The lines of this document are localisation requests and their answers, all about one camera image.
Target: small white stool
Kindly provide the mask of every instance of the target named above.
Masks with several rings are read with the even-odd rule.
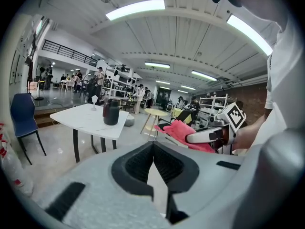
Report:
[[[133,125],[134,125],[134,117],[131,114],[129,114],[127,116],[124,126],[133,126]]]

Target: black chair leg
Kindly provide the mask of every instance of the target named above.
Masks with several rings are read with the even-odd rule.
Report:
[[[41,148],[42,148],[42,150],[43,150],[44,155],[45,155],[45,156],[47,156],[46,152],[45,152],[45,151],[44,151],[44,149],[43,149],[43,146],[42,146],[41,140],[40,140],[40,138],[39,138],[38,131],[36,131],[36,135],[37,135],[38,142],[39,142],[39,144],[40,144],[40,146],[41,146]]]
[[[24,147],[24,144],[23,144],[23,141],[22,141],[21,137],[17,137],[17,139],[18,139],[18,142],[19,142],[19,144],[21,146],[21,149],[23,150],[24,155],[26,156],[28,162],[30,163],[30,165],[32,165],[32,162],[30,161],[29,157],[26,154],[26,150],[25,150],[25,147]]]

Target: brick wall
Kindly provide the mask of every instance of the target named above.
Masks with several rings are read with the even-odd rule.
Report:
[[[244,104],[243,111],[246,113],[247,117],[246,122],[248,125],[251,125],[264,114],[264,106],[267,96],[266,84],[267,83],[261,83],[232,88],[225,91],[218,91],[217,96],[228,94],[230,97],[242,101]]]

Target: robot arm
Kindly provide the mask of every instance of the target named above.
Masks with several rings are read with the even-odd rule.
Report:
[[[236,103],[232,103],[217,115],[210,117],[211,127],[199,129],[197,133],[188,135],[186,141],[194,144],[222,140],[225,145],[232,144],[237,130],[244,121],[245,115],[241,113]]]

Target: blue chair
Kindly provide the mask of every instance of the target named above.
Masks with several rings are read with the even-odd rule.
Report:
[[[13,119],[15,136],[18,139],[18,142],[28,159],[31,163],[29,157],[26,154],[25,146],[22,142],[22,138],[33,133],[36,133],[39,144],[43,150],[44,155],[46,152],[43,149],[41,140],[38,135],[38,126],[34,119],[35,105],[31,99],[30,94],[16,94],[14,95],[13,101],[10,106],[10,115]]]

